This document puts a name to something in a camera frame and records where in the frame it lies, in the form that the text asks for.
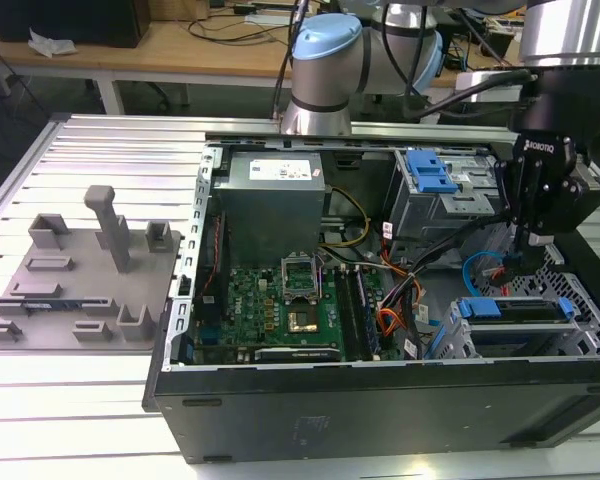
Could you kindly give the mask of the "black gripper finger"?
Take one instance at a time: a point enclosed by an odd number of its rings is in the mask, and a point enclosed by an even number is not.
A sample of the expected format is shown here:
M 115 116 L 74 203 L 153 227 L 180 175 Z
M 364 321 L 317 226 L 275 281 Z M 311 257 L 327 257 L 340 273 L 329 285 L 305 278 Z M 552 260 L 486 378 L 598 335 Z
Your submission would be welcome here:
M 502 208 L 508 221 L 516 226 L 513 251 L 517 255 L 525 252 L 528 240 L 524 227 L 528 164 L 527 156 L 521 155 L 513 160 L 499 161 L 494 166 Z
M 587 183 L 570 175 L 557 183 L 531 185 L 523 209 L 523 273 L 534 274 L 541 266 L 544 247 L 557 233 L 571 231 L 576 224 L 574 209 Z

